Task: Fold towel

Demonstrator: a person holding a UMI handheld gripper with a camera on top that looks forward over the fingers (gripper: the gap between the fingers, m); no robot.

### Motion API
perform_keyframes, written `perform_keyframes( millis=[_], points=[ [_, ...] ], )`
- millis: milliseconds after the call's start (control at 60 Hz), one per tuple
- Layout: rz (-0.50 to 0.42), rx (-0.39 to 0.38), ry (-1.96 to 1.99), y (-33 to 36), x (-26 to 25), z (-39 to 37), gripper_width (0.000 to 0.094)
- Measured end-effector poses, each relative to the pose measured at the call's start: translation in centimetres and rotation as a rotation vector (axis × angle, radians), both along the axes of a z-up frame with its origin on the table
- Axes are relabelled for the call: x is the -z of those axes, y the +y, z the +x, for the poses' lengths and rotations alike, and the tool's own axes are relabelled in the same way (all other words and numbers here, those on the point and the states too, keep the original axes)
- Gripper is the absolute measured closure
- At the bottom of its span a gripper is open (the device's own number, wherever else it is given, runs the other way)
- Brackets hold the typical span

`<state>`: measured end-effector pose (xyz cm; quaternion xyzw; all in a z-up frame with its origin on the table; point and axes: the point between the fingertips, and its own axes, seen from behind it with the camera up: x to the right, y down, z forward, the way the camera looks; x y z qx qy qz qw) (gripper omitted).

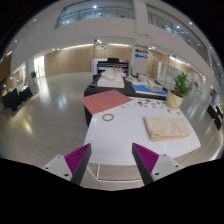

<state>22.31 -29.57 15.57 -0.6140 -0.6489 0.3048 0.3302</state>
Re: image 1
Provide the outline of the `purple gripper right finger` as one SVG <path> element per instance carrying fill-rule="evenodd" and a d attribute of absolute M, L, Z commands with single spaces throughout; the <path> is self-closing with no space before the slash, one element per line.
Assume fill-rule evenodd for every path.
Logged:
<path fill-rule="evenodd" d="M 145 185 L 182 169 L 182 166 L 169 155 L 157 154 L 137 143 L 132 144 L 132 154 Z"/>

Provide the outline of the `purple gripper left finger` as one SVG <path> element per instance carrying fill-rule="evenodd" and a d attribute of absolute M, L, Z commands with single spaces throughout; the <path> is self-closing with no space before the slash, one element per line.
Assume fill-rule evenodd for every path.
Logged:
<path fill-rule="evenodd" d="M 56 155 L 43 166 L 42 169 L 79 185 L 82 181 L 91 153 L 91 144 L 86 144 L 66 156 Z"/>

